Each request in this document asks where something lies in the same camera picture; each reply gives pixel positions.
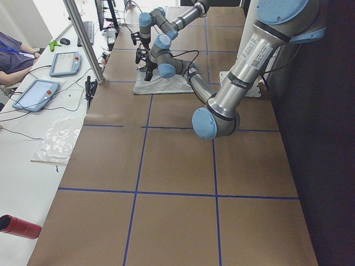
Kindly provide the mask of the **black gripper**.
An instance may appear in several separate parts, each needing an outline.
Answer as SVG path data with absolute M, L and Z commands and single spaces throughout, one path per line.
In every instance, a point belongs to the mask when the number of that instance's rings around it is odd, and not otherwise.
M 153 70 L 158 68 L 155 58 L 150 54 L 149 49 L 137 48 L 135 54 L 135 63 L 139 64 L 141 61 L 145 63 L 144 66 L 138 67 L 140 72 L 146 72 L 145 81 L 150 81 L 153 77 Z
M 151 42 L 151 31 L 148 32 L 135 32 L 131 34 L 131 39 L 134 45 L 137 45 L 140 42 L 139 46 L 137 47 L 136 51 L 150 51 L 150 42 Z

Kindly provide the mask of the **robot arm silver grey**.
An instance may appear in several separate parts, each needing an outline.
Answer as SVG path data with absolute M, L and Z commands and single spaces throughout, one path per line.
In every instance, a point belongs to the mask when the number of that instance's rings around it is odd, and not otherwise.
M 210 8 L 209 1 L 192 1 L 194 5 L 185 13 L 181 14 L 171 22 L 166 18 L 163 8 L 157 7 L 153 11 L 139 14 L 139 31 L 131 34 L 134 45 L 140 41 L 145 49 L 149 49 L 151 42 L 151 27 L 157 26 L 171 40 L 178 36 L 178 32 L 184 29 L 194 20 L 206 16 Z
M 206 15 L 209 7 L 208 1 L 195 1 L 173 21 L 166 19 L 162 8 L 155 8 L 140 14 L 139 31 L 131 35 L 134 43 L 143 44 L 136 51 L 136 60 L 146 62 L 146 80 L 152 78 L 154 69 L 163 78 L 182 75 L 203 102 L 192 116 L 193 129 L 203 139 L 228 136 L 239 127 L 237 107 L 280 46 L 314 42 L 324 36 L 328 2 L 258 1 L 250 7 L 256 12 L 253 33 L 219 90 L 203 79 L 193 63 L 175 59 L 170 51 L 178 32 Z

